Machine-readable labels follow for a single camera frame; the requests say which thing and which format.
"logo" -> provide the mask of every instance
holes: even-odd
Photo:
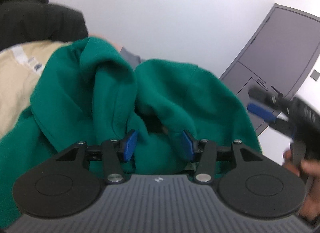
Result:
[[[163,178],[157,177],[157,178],[155,178],[155,181],[156,181],[156,182],[162,182],[162,181],[163,181]]]

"beige fabric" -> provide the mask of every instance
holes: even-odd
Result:
[[[0,138],[27,108],[48,59],[65,43],[37,41],[0,52]]]

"human hand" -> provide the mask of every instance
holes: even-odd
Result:
[[[292,153],[290,150],[283,154],[283,167],[293,172],[297,176],[300,175],[300,170],[292,164]],[[306,218],[308,221],[314,220],[320,214],[320,162],[317,160],[303,160],[301,169],[310,176],[314,176],[314,182],[310,189],[299,215]]]

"white wall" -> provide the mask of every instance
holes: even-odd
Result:
[[[276,3],[320,17],[320,0],[276,0]],[[313,69],[320,72],[320,57]],[[320,80],[316,82],[309,75],[296,96],[303,99],[320,113]],[[290,141],[289,138],[269,127],[259,136],[263,154],[279,164],[283,161],[282,153],[285,149],[289,148]]]
[[[50,0],[83,11],[90,32],[148,59],[192,62],[220,76],[274,0]]]

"green fabric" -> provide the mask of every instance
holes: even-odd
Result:
[[[242,139],[260,151],[242,104],[211,73],[164,60],[148,60],[134,72],[110,44],[97,38],[58,49],[30,104],[0,141],[0,227],[19,215],[11,195],[17,177],[79,140],[91,145],[139,130],[135,170],[131,164],[123,166],[138,174],[183,170],[184,129],[219,145]],[[158,124],[158,130],[165,126],[168,135],[152,132],[148,123]]]

